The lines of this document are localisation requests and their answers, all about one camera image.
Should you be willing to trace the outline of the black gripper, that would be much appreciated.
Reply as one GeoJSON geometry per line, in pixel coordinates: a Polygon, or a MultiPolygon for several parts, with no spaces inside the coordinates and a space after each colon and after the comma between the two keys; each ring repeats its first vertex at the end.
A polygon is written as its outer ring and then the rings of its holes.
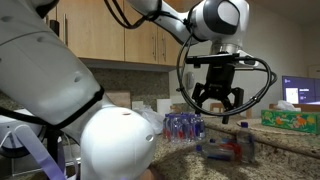
{"type": "MultiPolygon", "coordinates": [[[[225,112],[243,104],[244,90],[239,87],[231,87],[234,74],[234,64],[209,65],[206,82],[204,84],[197,83],[192,94],[192,98],[197,104],[195,114],[201,114],[203,103],[208,99],[220,101],[225,112]]],[[[227,124],[228,121],[229,116],[224,116],[222,123],[227,124]]]]}

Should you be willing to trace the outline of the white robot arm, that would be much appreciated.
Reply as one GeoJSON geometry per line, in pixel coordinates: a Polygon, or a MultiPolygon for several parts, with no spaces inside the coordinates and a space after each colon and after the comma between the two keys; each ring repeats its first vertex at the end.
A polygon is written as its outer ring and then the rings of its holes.
{"type": "MultiPolygon", "coordinates": [[[[137,180],[152,162],[151,123],[114,105],[91,71],[44,22],[59,0],[0,0],[0,89],[31,118],[81,147],[81,180],[137,180]]],[[[246,0],[202,0],[179,13],[164,0],[127,0],[179,43],[241,47],[246,0]]]]}

